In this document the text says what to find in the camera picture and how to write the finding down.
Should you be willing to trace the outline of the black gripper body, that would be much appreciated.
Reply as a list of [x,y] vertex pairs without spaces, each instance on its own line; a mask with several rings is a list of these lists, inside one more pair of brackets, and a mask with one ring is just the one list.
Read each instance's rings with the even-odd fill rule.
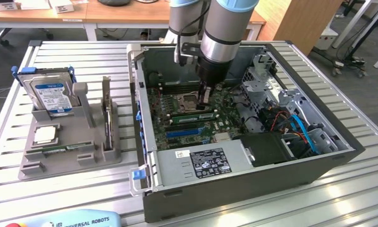
[[208,86],[215,86],[225,80],[232,62],[213,62],[205,57],[199,58],[196,73]]

